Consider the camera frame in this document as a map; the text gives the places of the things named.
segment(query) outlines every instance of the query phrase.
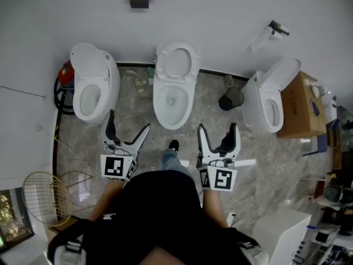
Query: white toilet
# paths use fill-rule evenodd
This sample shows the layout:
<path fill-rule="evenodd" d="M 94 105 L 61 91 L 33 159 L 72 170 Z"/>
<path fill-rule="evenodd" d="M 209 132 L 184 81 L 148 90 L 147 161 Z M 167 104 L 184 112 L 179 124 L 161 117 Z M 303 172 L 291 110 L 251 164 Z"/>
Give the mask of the white toilet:
<path fill-rule="evenodd" d="M 91 44 L 76 44 L 70 52 L 75 70 L 73 110 L 81 120 L 101 124 L 115 110 L 120 89 L 120 75 L 113 57 Z"/>
<path fill-rule="evenodd" d="M 276 133 L 283 126 L 281 91 L 301 68 L 297 59 L 283 58 L 267 73 L 256 72 L 242 89 L 241 106 L 245 125 L 256 133 Z"/>
<path fill-rule="evenodd" d="M 153 108 L 159 123 L 176 130 L 189 118 L 201 56 L 195 45 L 176 41 L 157 48 Z"/>

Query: black strap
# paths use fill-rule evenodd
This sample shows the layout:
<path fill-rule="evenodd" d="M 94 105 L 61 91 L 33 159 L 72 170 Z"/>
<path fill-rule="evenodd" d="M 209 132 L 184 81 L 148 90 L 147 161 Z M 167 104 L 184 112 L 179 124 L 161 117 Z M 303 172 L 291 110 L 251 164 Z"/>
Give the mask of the black strap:
<path fill-rule="evenodd" d="M 55 251 L 59 246 L 67 245 L 70 240 L 77 239 L 82 235 L 86 229 L 92 226 L 92 221 L 82 219 L 67 227 L 63 231 L 59 232 L 49 243 L 47 257 L 51 263 L 54 264 Z"/>

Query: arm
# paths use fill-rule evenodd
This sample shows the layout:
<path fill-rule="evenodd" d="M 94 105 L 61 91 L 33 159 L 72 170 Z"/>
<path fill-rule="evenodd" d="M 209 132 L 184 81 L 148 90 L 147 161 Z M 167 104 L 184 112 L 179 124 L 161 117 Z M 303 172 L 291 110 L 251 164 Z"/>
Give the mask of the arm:
<path fill-rule="evenodd" d="M 91 221 L 98 219 L 104 214 L 104 211 L 110 206 L 112 200 L 121 192 L 124 184 L 125 182 L 123 181 L 110 180 L 108 182 L 89 218 Z"/>
<path fill-rule="evenodd" d="M 224 218 L 220 192 L 216 190 L 204 190 L 203 209 L 219 226 L 228 227 Z"/>

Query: marble floor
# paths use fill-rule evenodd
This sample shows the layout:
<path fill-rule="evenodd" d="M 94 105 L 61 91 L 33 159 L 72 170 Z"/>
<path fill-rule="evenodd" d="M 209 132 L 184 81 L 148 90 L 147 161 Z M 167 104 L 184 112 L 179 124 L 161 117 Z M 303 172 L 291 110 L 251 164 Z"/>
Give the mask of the marble floor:
<path fill-rule="evenodd" d="M 217 147 L 230 124 L 236 122 L 242 144 L 238 159 L 256 159 L 257 164 L 239 171 L 234 191 L 221 194 L 225 214 L 234 211 L 239 217 L 235 226 L 251 234 L 258 218 L 271 214 L 281 207 L 319 215 L 319 207 L 302 195 L 310 186 L 301 183 L 299 179 L 310 174 L 324 175 L 329 172 L 331 170 L 330 150 L 326 153 L 302 157 L 300 140 L 278 139 L 275 134 L 256 134 L 249 131 L 242 120 L 240 108 L 225 112 L 218 106 L 218 99 L 226 91 L 223 77 L 204 73 L 199 73 L 198 76 L 190 118 L 182 128 L 174 131 L 166 130 L 161 127 L 154 114 L 153 86 L 148 85 L 147 82 L 141 93 L 135 87 L 135 78 L 148 80 L 147 70 L 145 68 L 119 68 L 119 70 L 121 89 L 114 121 L 118 138 L 130 141 L 144 125 L 151 123 L 146 142 L 140 149 L 139 168 L 135 175 L 158 170 L 161 153 L 172 139 L 177 139 L 180 142 L 179 158 L 190 161 L 189 170 L 200 191 L 200 178 L 195 167 L 199 152 L 198 125 L 203 123 L 212 147 Z M 236 81 L 237 87 L 242 88 L 244 85 L 244 81 Z M 96 170 L 100 170 L 99 134 L 99 126 L 88 125 L 75 116 L 62 116 L 60 140 Z M 69 171 L 82 171 L 93 176 L 80 189 L 76 186 L 72 187 L 71 191 L 75 204 L 94 205 L 106 182 L 73 153 L 59 145 L 58 175 L 63 176 Z M 74 181 L 76 179 L 74 176 L 74 173 L 66 174 L 63 179 L 67 177 L 66 180 Z M 74 210 L 75 216 L 86 218 L 92 208 L 83 209 L 75 205 Z"/>

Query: toilet lid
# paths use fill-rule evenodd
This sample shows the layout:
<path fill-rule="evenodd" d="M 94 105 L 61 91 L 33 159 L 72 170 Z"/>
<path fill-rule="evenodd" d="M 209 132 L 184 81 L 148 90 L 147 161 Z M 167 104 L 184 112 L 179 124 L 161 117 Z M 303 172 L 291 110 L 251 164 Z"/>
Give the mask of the toilet lid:
<path fill-rule="evenodd" d="M 108 64 L 104 55 L 93 45 L 88 43 L 76 44 L 70 52 L 72 67 L 80 76 L 108 78 Z"/>
<path fill-rule="evenodd" d="M 201 56 L 195 45 L 188 41 L 173 42 L 157 57 L 157 76 L 161 80 L 195 80 L 200 62 Z"/>
<path fill-rule="evenodd" d="M 282 91 L 295 78 L 301 68 L 298 59 L 283 58 L 258 80 L 258 87 L 268 87 Z"/>

